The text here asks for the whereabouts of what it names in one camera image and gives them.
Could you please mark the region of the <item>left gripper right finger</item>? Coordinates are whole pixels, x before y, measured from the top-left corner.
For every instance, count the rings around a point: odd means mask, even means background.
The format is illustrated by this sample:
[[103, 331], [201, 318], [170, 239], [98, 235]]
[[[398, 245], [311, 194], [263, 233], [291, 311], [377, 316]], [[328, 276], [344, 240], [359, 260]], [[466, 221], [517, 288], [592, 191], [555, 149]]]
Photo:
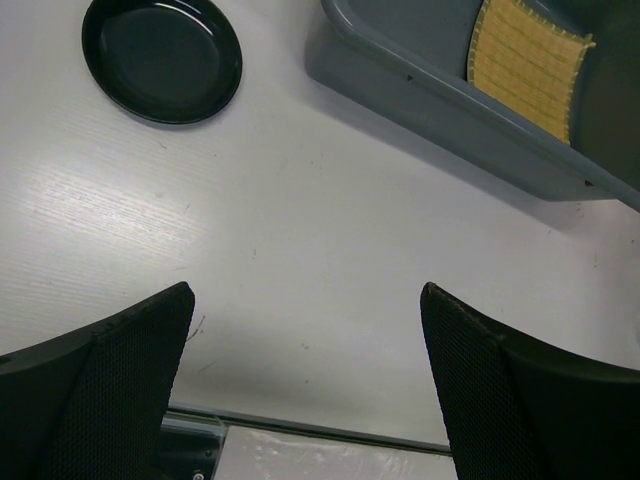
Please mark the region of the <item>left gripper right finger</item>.
[[638, 478], [638, 371], [536, 339], [434, 283], [420, 309], [458, 478]]

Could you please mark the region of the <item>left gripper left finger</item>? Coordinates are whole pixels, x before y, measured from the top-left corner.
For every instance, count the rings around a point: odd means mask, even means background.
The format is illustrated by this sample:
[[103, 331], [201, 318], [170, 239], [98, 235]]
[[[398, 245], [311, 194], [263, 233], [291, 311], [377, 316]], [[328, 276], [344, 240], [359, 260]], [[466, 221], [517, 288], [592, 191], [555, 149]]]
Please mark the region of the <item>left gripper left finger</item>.
[[162, 478], [152, 454], [194, 308], [180, 282], [2, 355], [2, 478]]

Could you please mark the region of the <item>black round plate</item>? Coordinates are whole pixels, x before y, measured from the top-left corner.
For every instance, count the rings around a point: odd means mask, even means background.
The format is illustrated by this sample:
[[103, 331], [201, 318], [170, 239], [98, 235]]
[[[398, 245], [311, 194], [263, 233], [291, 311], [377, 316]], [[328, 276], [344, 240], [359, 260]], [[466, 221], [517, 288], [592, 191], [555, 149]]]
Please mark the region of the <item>black round plate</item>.
[[103, 92], [151, 122], [205, 121], [232, 101], [241, 83], [238, 36], [212, 1], [94, 1], [81, 44]]

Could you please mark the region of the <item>bamboo woven mat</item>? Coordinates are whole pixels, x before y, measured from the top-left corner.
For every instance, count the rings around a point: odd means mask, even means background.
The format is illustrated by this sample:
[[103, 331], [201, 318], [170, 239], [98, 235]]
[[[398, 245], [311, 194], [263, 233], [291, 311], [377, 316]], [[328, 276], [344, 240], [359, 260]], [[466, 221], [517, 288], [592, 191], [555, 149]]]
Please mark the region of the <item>bamboo woven mat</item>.
[[572, 33], [524, 1], [482, 3], [467, 81], [565, 144], [577, 79], [593, 36]]

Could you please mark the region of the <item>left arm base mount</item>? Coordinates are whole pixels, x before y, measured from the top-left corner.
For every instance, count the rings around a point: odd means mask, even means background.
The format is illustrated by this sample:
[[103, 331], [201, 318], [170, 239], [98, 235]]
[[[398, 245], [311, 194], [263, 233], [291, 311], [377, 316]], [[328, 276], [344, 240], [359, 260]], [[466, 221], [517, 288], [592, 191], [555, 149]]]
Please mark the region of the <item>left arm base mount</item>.
[[161, 479], [214, 479], [228, 431], [216, 415], [169, 407], [151, 465]]

